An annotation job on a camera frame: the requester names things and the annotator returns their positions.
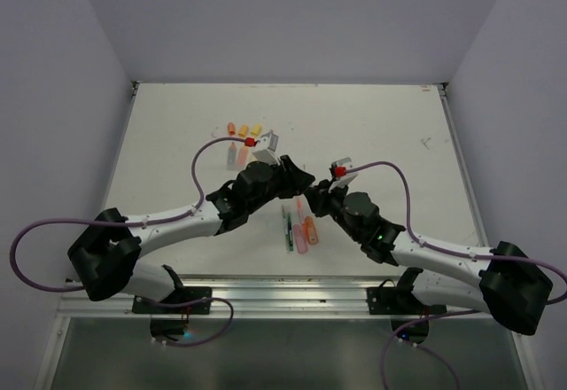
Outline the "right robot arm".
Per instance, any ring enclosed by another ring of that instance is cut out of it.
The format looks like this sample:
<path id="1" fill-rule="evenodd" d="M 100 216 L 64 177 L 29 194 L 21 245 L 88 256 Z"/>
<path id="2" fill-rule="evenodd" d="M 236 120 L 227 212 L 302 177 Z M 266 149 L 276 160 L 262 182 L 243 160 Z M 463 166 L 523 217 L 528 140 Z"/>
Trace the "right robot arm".
<path id="1" fill-rule="evenodd" d="M 322 181 L 305 196 L 315 216 L 330 217 L 369 259 L 404 268 L 394 292 L 402 311 L 445 305 L 487 313 L 523 335 L 537 331 L 553 284 L 517 246 L 501 242 L 495 248 L 452 244 L 436 249 L 382 217 L 365 192 Z"/>

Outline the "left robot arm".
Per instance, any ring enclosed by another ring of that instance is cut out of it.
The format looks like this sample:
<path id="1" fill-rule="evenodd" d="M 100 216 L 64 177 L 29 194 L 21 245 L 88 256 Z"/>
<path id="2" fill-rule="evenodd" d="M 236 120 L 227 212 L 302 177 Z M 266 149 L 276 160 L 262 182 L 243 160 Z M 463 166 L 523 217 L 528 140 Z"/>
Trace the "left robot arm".
<path id="1" fill-rule="evenodd" d="M 90 300 L 126 293 L 175 312 L 184 301 L 179 277 L 167 265 L 144 262 L 145 255 L 233 231 L 268 202 L 301 195 L 314 181 L 287 155 L 273 164 L 253 161 L 235 179 L 184 208 L 139 216 L 106 209 L 75 240 L 67 256 Z"/>

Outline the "orange highlighter marker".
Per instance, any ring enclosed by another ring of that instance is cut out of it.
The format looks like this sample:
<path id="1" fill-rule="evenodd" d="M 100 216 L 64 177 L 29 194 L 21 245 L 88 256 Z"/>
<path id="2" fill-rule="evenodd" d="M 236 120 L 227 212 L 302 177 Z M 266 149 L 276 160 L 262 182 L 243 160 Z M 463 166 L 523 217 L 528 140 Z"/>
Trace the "orange highlighter marker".
<path id="1" fill-rule="evenodd" d="M 247 158 L 249 154 L 249 148 L 246 145 L 242 145 L 237 152 L 236 169 L 244 170 L 247 164 Z"/>

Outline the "orange marker cap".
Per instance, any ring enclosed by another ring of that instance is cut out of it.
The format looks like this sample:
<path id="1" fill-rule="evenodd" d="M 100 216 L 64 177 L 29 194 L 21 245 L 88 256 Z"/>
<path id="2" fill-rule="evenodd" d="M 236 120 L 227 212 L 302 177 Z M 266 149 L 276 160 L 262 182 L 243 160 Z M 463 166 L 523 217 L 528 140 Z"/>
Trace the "orange marker cap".
<path id="1" fill-rule="evenodd" d="M 243 124 L 243 125 L 239 128 L 239 130 L 238 130 L 238 132 L 237 132 L 237 135 L 238 135 L 239 137 L 245 138 L 245 137 L 247 137 L 248 133 L 249 133 L 249 126 L 246 125 L 246 124 Z"/>

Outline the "green clear pen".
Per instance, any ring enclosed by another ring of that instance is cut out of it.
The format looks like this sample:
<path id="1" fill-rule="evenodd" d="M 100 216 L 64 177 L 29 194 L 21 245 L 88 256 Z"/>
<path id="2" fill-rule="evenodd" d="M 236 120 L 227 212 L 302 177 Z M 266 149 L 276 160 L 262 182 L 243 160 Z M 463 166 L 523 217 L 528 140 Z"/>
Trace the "green clear pen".
<path id="1" fill-rule="evenodd" d="M 291 253 L 294 251 L 294 241 L 293 241 L 291 214 L 289 212 L 285 213 L 285 221 L 286 221 L 286 229 L 287 229 L 288 250 Z"/>

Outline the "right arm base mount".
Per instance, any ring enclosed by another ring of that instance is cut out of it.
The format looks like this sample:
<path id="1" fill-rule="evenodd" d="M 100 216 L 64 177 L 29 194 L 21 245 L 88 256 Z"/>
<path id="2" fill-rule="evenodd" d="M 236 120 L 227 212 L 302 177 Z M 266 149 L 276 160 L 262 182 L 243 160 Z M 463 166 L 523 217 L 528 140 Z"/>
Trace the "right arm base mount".
<path id="1" fill-rule="evenodd" d="M 425 305 L 413 294 L 415 280 L 423 274 L 419 268 L 407 269 L 394 283 L 386 279 L 379 286 L 366 289 L 366 302 L 371 315 L 387 316 L 429 316 L 447 312 L 445 305 Z M 391 319 L 392 330 L 395 331 L 408 321 Z M 396 336 L 410 343 L 422 344 L 429 335 L 429 322 L 410 325 L 408 328 L 397 331 Z"/>

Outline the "thin orange pen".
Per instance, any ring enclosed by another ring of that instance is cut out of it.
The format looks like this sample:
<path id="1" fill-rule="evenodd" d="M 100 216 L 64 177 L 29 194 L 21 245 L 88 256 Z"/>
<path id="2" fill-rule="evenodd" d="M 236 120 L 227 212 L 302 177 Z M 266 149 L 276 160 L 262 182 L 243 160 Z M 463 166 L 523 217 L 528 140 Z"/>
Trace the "thin orange pen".
<path id="1" fill-rule="evenodd" d="M 295 202 L 296 202 L 296 211 L 297 211 L 297 215 L 298 215 L 298 222 L 299 222 L 299 224 L 303 225 L 303 223 L 305 221 L 305 216 L 304 216 L 304 213 L 303 213 L 301 198 L 297 197 Z"/>

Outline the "yellow marker cap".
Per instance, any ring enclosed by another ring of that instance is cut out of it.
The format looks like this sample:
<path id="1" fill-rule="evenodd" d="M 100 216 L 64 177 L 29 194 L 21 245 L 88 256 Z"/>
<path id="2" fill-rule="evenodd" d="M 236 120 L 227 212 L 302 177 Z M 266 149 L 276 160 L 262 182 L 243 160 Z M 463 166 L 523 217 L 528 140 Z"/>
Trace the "yellow marker cap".
<path id="1" fill-rule="evenodd" d="M 262 131 L 262 126 L 260 124 L 255 124 L 252 127 L 250 134 L 252 137 L 257 137 L 261 133 L 261 131 Z"/>

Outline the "white marker with peach tip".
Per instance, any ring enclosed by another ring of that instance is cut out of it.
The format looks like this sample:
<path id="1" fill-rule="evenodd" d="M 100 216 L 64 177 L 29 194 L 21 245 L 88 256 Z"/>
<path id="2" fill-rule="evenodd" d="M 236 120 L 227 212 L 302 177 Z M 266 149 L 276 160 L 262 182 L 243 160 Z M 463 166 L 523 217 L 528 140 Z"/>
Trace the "white marker with peach tip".
<path id="1" fill-rule="evenodd" d="M 235 142 L 231 142 L 227 150 L 227 170 L 234 170 L 237 164 L 237 146 Z"/>

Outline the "peach marker cap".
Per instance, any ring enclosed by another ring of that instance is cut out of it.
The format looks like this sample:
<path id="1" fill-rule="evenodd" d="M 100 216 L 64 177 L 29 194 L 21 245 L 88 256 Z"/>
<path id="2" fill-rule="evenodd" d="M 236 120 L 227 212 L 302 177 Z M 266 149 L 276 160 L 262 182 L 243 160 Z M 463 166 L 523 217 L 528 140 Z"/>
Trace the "peach marker cap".
<path id="1" fill-rule="evenodd" d="M 230 122 L 228 124 L 228 132 L 229 132 L 229 135 L 232 136 L 232 137 L 237 134 L 237 128 L 236 128 L 236 125 L 234 123 Z"/>

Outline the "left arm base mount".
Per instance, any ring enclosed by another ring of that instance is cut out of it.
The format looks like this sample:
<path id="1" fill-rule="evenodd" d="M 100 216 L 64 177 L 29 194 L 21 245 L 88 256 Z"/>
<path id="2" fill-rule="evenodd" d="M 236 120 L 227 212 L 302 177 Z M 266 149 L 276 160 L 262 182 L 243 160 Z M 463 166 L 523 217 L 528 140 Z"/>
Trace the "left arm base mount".
<path id="1" fill-rule="evenodd" d="M 210 313 L 213 290 L 210 286 L 184 286 L 181 279 L 169 267 L 166 271 L 174 279 L 173 292 L 161 301 L 148 301 L 136 296 L 132 312 L 138 315 L 179 315 L 179 319 L 152 319 L 151 336 L 162 346 L 196 347 L 218 338 L 218 332 L 195 339 L 196 333 L 190 328 L 190 315 L 208 315 Z"/>

